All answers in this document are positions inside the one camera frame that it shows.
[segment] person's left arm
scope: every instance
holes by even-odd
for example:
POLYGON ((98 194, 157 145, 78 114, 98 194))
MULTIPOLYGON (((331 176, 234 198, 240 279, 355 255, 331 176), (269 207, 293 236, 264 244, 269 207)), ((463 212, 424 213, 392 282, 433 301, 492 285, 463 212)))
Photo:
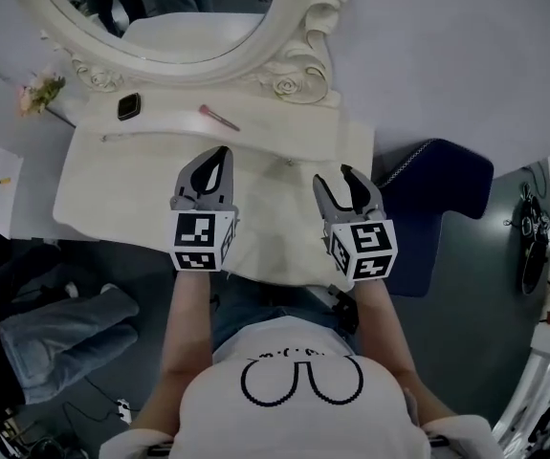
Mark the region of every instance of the person's left arm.
POLYGON ((179 431, 179 409, 187 387, 212 366, 209 301, 209 273, 177 274, 160 378, 131 428, 159 430, 171 437, 179 431))

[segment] floor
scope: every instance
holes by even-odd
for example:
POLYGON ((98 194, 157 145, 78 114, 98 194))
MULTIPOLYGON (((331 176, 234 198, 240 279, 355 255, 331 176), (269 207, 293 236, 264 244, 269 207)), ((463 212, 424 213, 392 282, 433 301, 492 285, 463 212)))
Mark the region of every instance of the floor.
MULTIPOLYGON (((533 184, 525 170, 495 180, 480 221, 447 214, 429 294, 423 299, 395 298, 426 384, 458 413, 481 414, 492 424, 515 390, 546 292, 546 271, 535 295, 524 296, 517 289, 518 234, 503 224, 520 200, 523 182, 533 184)), ((538 182, 542 188, 540 176, 538 182)), ((61 246, 74 268, 52 277, 73 278, 84 293, 94 293, 99 284, 112 281, 142 308, 132 320, 140 332, 138 343, 90 376, 110 397, 124 398, 139 408, 156 379, 173 283, 169 257, 108 242, 61 246)), ((26 245, 13 242, 12 248, 22 251, 26 245)), ((97 457, 103 441, 126 429, 115 416, 95 423, 68 405, 64 406, 67 419, 62 408, 65 402, 97 419, 115 410, 107 398, 82 381, 52 402, 28 407, 20 415, 20 425, 37 420, 31 434, 38 436, 45 430, 70 431, 70 420, 91 457, 97 457)))

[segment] white t-shirt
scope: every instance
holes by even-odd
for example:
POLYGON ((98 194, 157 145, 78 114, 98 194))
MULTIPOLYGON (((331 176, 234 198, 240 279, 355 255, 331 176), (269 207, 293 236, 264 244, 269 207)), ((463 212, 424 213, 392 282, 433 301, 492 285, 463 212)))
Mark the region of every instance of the white t-shirt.
MULTIPOLYGON (((393 376, 314 323, 281 317, 247 326, 213 361, 182 399, 170 458, 429 459, 428 435, 455 442, 461 457, 503 458, 483 418, 414 425, 393 376)), ((129 430, 105 443, 100 459, 162 457, 150 448, 172 440, 129 430)))

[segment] chair backrest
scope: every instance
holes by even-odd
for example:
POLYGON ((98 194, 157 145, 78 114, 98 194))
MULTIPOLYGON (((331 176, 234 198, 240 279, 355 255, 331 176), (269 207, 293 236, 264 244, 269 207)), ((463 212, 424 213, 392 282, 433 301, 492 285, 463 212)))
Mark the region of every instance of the chair backrest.
POLYGON ((446 140, 429 140, 377 183, 397 208, 461 212, 479 219, 485 212, 494 179, 486 158, 446 140))

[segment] blue chair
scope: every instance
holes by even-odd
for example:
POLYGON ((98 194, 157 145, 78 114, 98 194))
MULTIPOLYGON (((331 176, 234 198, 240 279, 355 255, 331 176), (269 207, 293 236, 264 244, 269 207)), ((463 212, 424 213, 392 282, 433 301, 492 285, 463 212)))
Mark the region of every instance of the blue chair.
POLYGON ((385 280, 390 293, 428 293, 443 214, 453 210, 480 219, 493 178, 486 158, 453 142, 429 140, 376 183, 398 240, 398 257, 385 280))

